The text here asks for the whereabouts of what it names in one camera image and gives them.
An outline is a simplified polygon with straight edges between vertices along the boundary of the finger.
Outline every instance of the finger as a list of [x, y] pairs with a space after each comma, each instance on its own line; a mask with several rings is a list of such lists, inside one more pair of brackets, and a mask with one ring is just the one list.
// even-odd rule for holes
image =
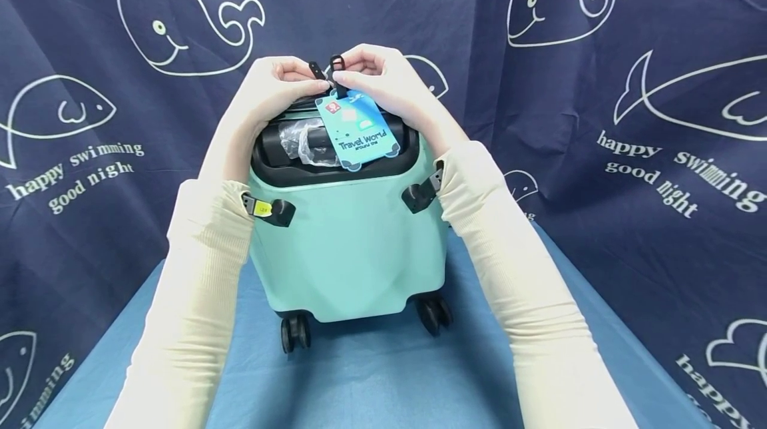
[[370, 91], [375, 89], [376, 80], [379, 79], [379, 76], [365, 75], [353, 71], [336, 71], [333, 74], [333, 78], [339, 85], [346, 86], [348, 89], [370, 94]]
[[362, 72], [365, 69], [372, 70], [373, 72], [374, 71], [380, 72], [380, 69], [378, 69], [378, 67], [376, 67], [376, 65], [375, 65], [375, 63], [373, 61], [360, 61], [357, 64], [350, 65], [350, 66], [346, 67], [347, 71]]
[[312, 75], [312, 77], [309, 77], [297, 72], [289, 72], [282, 75], [283, 81], [306, 81], [308, 79], [314, 79], [314, 76]]
[[323, 79], [307, 79], [291, 82], [288, 87], [290, 89], [290, 97], [296, 100], [299, 97], [314, 96], [327, 91], [330, 83]]
[[282, 74], [298, 73], [299, 75], [307, 76], [309, 79], [314, 79], [314, 73], [309, 69], [309, 63], [303, 59], [299, 59], [296, 56], [279, 56], [274, 57], [272, 60], [275, 66], [279, 66], [282, 69]]
[[346, 51], [342, 57], [347, 67], [356, 65], [359, 62], [369, 61], [377, 67], [383, 67], [385, 56], [391, 51], [390, 47], [375, 45], [357, 45]]

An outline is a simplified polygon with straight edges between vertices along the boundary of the mint green suitcase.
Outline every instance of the mint green suitcase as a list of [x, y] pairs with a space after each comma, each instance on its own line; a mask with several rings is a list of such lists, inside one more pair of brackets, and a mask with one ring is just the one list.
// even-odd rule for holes
[[[258, 137], [251, 195], [272, 204], [256, 218], [250, 256], [269, 306], [282, 318], [282, 348], [311, 345], [308, 316], [337, 322], [402, 312], [414, 299], [429, 333], [452, 322], [437, 292], [445, 282], [447, 225], [434, 200], [441, 171], [423, 138], [383, 112], [399, 156], [356, 173], [303, 165], [284, 150], [279, 124], [319, 117], [314, 98], [296, 101]], [[308, 136], [328, 147], [327, 131]]]

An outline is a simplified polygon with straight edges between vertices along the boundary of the navy blue backdrop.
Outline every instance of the navy blue backdrop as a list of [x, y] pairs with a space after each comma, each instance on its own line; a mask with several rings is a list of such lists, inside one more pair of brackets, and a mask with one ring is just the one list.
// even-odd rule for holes
[[767, 0], [0, 0], [0, 428], [165, 256], [251, 62], [360, 42], [410, 57], [715, 424], [767, 420], [766, 27]]

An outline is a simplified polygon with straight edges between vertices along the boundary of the suitcase wheel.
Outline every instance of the suitcase wheel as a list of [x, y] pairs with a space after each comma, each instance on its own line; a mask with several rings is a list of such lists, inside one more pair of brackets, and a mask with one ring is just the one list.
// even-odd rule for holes
[[433, 337], [438, 337], [440, 327], [447, 328], [453, 324], [453, 313], [439, 294], [418, 298], [415, 300], [415, 309], [421, 324]]
[[309, 322], [303, 314], [283, 318], [280, 324], [280, 335], [282, 339], [282, 352], [286, 354], [293, 352], [296, 343], [304, 349], [312, 347]]

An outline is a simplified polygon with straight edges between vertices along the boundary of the blue luggage tag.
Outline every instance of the blue luggage tag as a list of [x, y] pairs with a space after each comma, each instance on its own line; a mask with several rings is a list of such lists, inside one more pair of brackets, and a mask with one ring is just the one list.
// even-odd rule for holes
[[378, 106], [363, 92], [348, 90], [337, 99], [337, 90], [314, 101], [320, 112], [340, 165], [357, 172], [364, 163], [397, 157], [399, 143]]

